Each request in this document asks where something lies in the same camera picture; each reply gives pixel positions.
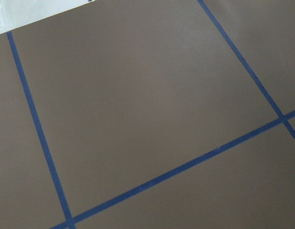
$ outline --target blue painter's tape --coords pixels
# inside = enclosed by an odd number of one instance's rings
[[[267,92],[267,90],[264,88],[263,84],[261,83],[261,81],[259,80],[259,78],[254,73],[254,71],[251,68],[251,66],[244,59],[244,57],[242,56],[242,54],[240,53],[240,51],[238,50],[238,48],[234,45],[234,43],[232,42],[232,40],[230,39],[230,37],[227,35],[227,33],[225,32],[225,30],[223,29],[223,27],[220,25],[220,23],[218,22],[218,20],[216,20],[216,18],[211,13],[211,11],[209,10],[209,8],[206,6],[206,4],[204,3],[204,1],[203,0],[197,0],[197,1],[200,4],[200,6],[203,8],[203,10],[206,12],[206,14],[208,15],[208,17],[211,19],[211,21],[213,22],[213,24],[215,25],[215,27],[219,30],[219,32],[221,33],[221,35],[223,36],[223,38],[225,39],[225,41],[228,43],[228,45],[231,47],[231,49],[233,50],[233,52],[236,54],[236,56],[238,57],[238,59],[240,60],[240,62],[242,63],[242,65],[244,66],[244,68],[246,69],[246,71],[248,72],[248,74],[254,80],[254,82],[256,83],[256,85],[258,86],[258,88],[260,89],[260,91],[262,92],[262,94],[264,95],[264,97],[266,98],[266,100],[268,101],[268,103],[275,110],[275,112],[277,113],[278,117],[280,117],[280,118],[283,119],[283,123],[284,123],[285,127],[287,128],[287,130],[290,132],[290,134],[292,135],[292,137],[295,140],[295,130],[289,124],[288,120],[283,116],[281,110],[279,109],[279,107],[277,106],[277,104],[275,103],[275,101],[272,99],[272,97],[269,95],[269,93]]]
[[[290,118],[293,118],[293,117],[295,117],[295,111],[292,111],[291,113],[288,113],[286,115],[286,119],[290,119]],[[200,157],[197,157],[196,159],[191,160],[191,161],[189,161],[189,162],[187,162],[187,163],[185,163],[185,164],[183,164],[183,165],[181,165],[181,166],[179,166],[179,167],[177,167],[177,168],[175,168],[175,169],[173,169],[173,170],[171,170],[169,172],[166,172],[166,173],[164,173],[164,174],[162,174],[162,175],[160,175],[160,176],[158,176],[158,177],[156,177],[156,178],[154,178],[154,179],[152,179],[152,180],[150,180],[150,181],[148,181],[148,182],[146,182],[146,183],[144,183],[142,185],[139,185],[139,186],[137,186],[137,187],[135,187],[135,188],[133,188],[133,189],[131,189],[131,190],[129,190],[129,191],[127,191],[127,192],[125,192],[125,193],[123,193],[123,194],[121,194],[121,195],[119,195],[119,196],[117,196],[117,197],[103,203],[103,204],[100,204],[100,205],[98,205],[98,206],[96,206],[96,207],[94,207],[94,208],[92,208],[90,210],[85,211],[84,213],[82,213],[80,215],[75,216],[74,217],[74,222],[78,223],[78,222],[80,222],[80,221],[82,221],[82,220],[84,220],[86,218],[89,218],[89,217],[91,217],[91,216],[93,216],[93,215],[95,215],[95,214],[97,214],[97,213],[99,213],[101,211],[104,211],[107,208],[112,207],[113,205],[116,205],[116,204],[118,204],[118,203],[120,203],[120,202],[134,196],[134,195],[137,195],[138,193],[143,192],[144,190],[146,190],[146,189],[148,189],[150,187],[153,187],[153,186],[155,186],[155,185],[157,185],[157,184],[159,184],[159,183],[161,183],[161,182],[163,182],[163,181],[165,181],[165,180],[167,180],[167,179],[169,179],[169,178],[171,178],[171,177],[173,177],[173,176],[175,176],[175,175],[177,175],[177,174],[179,174],[179,173],[181,173],[181,172],[183,172],[183,171],[185,171],[185,170],[187,170],[189,168],[192,168],[192,167],[194,167],[194,166],[196,166],[196,165],[198,165],[198,164],[200,164],[200,163],[202,163],[202,162],[204,162],[204,161],[206,161],[206,160],[208,160],[208,159],[210,159],[210,158],[212,158],[214,156],[217,156],[220,153],[223,153],[224,151],[226,151],[228,149],[231,149],[231,148],[235,147],[236,145],[239,145],[239,144],[241,144],[241,143],[243,143],[243,142],[245,142],[245,141],[247,141],[247,140],[249,140],[249,139],[251,139],[251,138],[253,138],[253,137],[255,137],[255,136],[257,136],[257,135],[259,135],[259,134],[261,134],[261,133],[263,133],[263,132],[265,132],[267,130],[269,130],[269,129],[271,129],[271,128],[279,125],[282,122],[283,122],[283,120],[281,118],[278,118],[278,119],[276,119],[276,120],[274,120],[274,121],[272,121],[272,122],[270,122],[270,123],[268,123],[266,125],[263,125],[258,129],[255,129],[255,130],[253,130],[253,131],[251,131],[251,132],[249,132],[249,133],[247,133],[247,134],[245,134],[245,135],[243,135],[243,136],[241,136],[239,138],[236,138],[235,140],[233,140],[233,141],[231,141],[229,143],[226,143],[226,144],[220,146],[219,148],[216,148],[216,149],[214,149],[214,150],[212,150],[212,151],[210,151],[210,152],[208,152],[208,153],[206,153],[206,154],[204,154],[204,155],[202,155]],[[51,229],[64,229],[64,228],[66,228],[66,223],[65,222],[61,223],[61,224],[58,224],[58,225],[56,225],[55,227],[53,227]]]
[[[56,172],[56,168],[55,168],[55,165],[54,165],[54,162],[53,162],[53,159],[52,159],[52,156],[51,156],[51,153],[50,153],[47,141],[46,141],[46,137],[45,137],[43,130],[42,130],[42,124],[39,120],[39,117],[38,117],[38,114],[37,114],[37,111],[35,108],[35,104],[34,104],[30,89],[29,89],[28,82],[27,82],[25,74],[24,74],[24,70],[23,70],[23,67],[22,67],[18,52],[17,52],[17,48],[16,48],[16,44],[15,44],[13,35],[11,32],[8,32],[7,36],[8,36],[11,51],[12,51],[12,54],[13,54],[13,57],[15,60],[17,71],[18,71],[18,74],[19,74],[19,77],[21,80],[21,84],[22,84],[22,87],[24,90],[24,94],[27,99],[29,109],[30,109],[30,112],[31,112],[31,115],[32,115],[32,118],[34,121],[37,135],[38,135],[39,141],[42,145],[42,150],[43,150],[44,156],[46,158],[48,168],[51,173],[51,177],[52,177],[59,201],[61,203],[63,213],[65,215],[65,219],[68,222],[66,224],[68,224],[69,229],[75,229],[75,225],[72,220],[72,215],[71,215],[68,203],[67,203],[67,199],[66,199],[65,194],[63,192],[63,187],[61,185],[58,174]]]

